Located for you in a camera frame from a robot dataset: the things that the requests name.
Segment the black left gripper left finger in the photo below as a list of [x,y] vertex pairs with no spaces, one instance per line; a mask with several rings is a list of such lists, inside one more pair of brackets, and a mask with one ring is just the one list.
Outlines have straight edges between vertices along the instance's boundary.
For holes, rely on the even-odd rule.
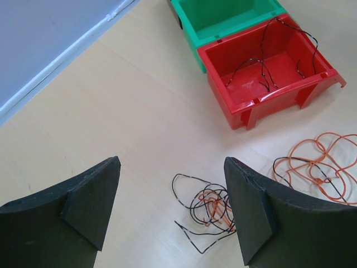
[[117,156],[1,206],[1,267],[93,267],[117,193]]

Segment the green plastic bin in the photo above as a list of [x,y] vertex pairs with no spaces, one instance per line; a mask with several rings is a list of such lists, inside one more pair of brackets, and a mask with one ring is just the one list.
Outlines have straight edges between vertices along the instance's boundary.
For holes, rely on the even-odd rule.
[[286,13],[275,0],[172,1],[186,41],[203,73],[198,48]]

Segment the black plastic bin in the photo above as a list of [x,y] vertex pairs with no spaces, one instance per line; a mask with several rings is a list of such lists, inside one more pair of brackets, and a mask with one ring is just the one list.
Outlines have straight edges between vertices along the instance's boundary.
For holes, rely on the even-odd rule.
[[172,12],[174,18],[176,19],[176,21],[177,21],[177,23],[178,23],[180,29],[183,29],[181,19],[179,18],[178,14],[177,14],[177,12],[176,12],[176,10],[175,10],[173,4],[172,4],[172,1],[171,1],[171,0],[167,0],[166,2],[167,2],[167,4],[168,4],[168,6],[170,7],[170,10],[171,10],[171,12]]

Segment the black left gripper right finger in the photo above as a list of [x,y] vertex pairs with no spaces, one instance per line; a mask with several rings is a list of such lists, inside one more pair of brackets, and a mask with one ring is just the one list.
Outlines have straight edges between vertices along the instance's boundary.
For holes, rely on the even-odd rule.
[[355,207],[293,190],[233,157],[224,173],[246,266],[356,266]]

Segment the red plastic bin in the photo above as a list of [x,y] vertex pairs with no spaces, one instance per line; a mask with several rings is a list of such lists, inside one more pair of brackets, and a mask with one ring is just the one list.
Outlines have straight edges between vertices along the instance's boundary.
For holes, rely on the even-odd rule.
[[234,130],[292,106],[305,108],[345,79],[288,14],[198,49],[209,85]]

